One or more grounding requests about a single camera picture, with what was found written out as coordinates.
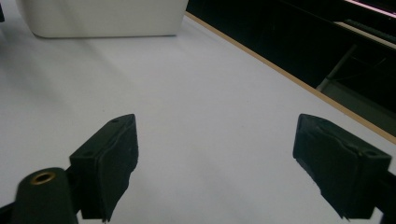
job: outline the white container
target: white container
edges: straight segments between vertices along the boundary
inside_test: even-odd
[[[188,0],[17,0],[43,37],[175,35]]]

